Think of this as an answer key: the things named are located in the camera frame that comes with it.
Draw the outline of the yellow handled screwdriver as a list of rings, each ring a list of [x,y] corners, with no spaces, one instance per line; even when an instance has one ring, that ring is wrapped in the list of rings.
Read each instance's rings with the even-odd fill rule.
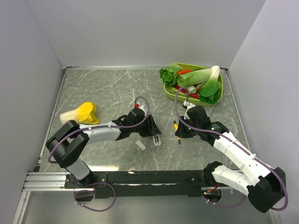
[[[175,131],[177,131],[178,130],[178,123],[175,120],[173,121],[173,125],[174,125],[174,128],[175,128]]]

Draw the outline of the white remote control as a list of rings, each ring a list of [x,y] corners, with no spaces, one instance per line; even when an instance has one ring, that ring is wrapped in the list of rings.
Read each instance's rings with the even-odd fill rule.
[[[161,146],[161,139],[160,139],[160,135],[158,134],[158,135],[155,135],[155,136],[153,136],[153,141],[154,141],[154,146],[155,147],[159,147],[159,146]]]

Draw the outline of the white battery cover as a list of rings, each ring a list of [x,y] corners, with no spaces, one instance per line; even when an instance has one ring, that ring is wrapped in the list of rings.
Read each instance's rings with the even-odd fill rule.
[[[142,151],[146,149],[146,146],[140,140],[137,140],[135,143]]]

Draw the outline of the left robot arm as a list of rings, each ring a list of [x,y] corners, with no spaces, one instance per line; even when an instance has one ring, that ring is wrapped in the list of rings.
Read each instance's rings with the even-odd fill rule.
[[[94,174],[80,155],[87,144],[122,140],[132,133],[141,137],[160,135],[151,114],[144,109],[134,108],[127,115],[122,115],[103,125],[80,125],[74,120],[66,122],[48,141],[46,147],[57,164],[73,174],[80,187],[86,188],[95,181]]]

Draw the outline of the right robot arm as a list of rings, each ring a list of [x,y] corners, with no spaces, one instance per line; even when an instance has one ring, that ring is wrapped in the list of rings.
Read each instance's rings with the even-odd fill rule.
[[[239,168],[235,171],[217,161],[210,163],[204,169],[207,185],[220,183],[238,190],[262,213],[287,198],[286,176],[281,168],[273,168],[259,160],[221,122],[212,122],[202,106],[184,101],[183,108],[185,114],[179,117],[175,135],[183,139],[199,136]]]

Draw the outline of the green plastic basket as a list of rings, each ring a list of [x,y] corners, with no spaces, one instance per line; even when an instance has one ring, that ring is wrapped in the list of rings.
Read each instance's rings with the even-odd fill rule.
[[[173,63],[159,71],[168,98],[183,102],[187,98],[191,103],[212,106],[222,99],[224,92],[223,75],[219,66],[211,68]]]

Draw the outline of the green scallion toy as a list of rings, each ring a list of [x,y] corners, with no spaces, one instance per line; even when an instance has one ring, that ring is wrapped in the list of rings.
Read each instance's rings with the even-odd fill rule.
[[[193,95],[195,97],[195,95],[199,96],[199,93],[201,91],[201,89],[204,87],[206,83],[200,83],[197,85],[193,85],[195,87],[195,89],[192,92],[189,92],[190,95]],[[180,89],[180,86],[175,85],[174,87],[171,88],[172,91],[177,92]],[[183,89],[180,91],[179,95],[181,96],[186,96],[187,95],[187,90]]]

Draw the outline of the white radish toy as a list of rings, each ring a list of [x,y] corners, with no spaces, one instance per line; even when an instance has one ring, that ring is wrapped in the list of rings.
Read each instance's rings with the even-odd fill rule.
[[[195,87],[194,86],[189,86],[189,87],[187,87],[187,89],[188,89],[189,92],[192,92],[195,89]]]

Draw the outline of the bok choy toy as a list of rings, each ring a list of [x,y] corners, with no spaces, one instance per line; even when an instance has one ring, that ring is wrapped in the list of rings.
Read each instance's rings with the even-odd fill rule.
[[[199,93],[199,99],[201,102],[214,105],[219,101],[222,88],[221,83],[218,81],[220,71],[220,67],[217,65],[211,67],[210,78]]]

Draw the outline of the green lettuce toy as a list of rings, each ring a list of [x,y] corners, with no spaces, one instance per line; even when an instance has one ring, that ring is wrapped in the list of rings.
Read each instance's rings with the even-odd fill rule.
[[[160,78],[163,81],[163,84],[168,87],[173,87],[177,83],[178,73],[182,70],[177,64],[171,65],[169,67],[161,68],[159,71]]]

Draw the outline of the green napa cabbage toy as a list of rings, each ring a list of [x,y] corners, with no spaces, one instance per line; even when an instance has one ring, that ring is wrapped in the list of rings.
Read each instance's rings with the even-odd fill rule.
[[[189,87],[208,81],[211,75],[211,69],[202,69],[191,71],[186,74],[178,75],[177,84],[180,87]]]

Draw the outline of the orange carrot toy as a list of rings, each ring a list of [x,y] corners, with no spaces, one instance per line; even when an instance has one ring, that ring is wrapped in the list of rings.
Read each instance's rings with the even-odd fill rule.
[[[192,72],[192,70],[188,69],[188,70],[181,70],[178,74],[179,75],[183,75],[183,74],[186,74],[186,73],[189,73],[189,72]]]

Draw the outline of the yellow napa cabbage toy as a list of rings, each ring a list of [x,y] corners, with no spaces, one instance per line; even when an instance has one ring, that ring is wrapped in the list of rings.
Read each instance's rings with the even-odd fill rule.
[[[99,119],[95,115],[96,111],[95,103],[84,102],[77,109],[60,114],[59,118],[62,124],[74,120],[79,124],[95,125],[99,123]]]

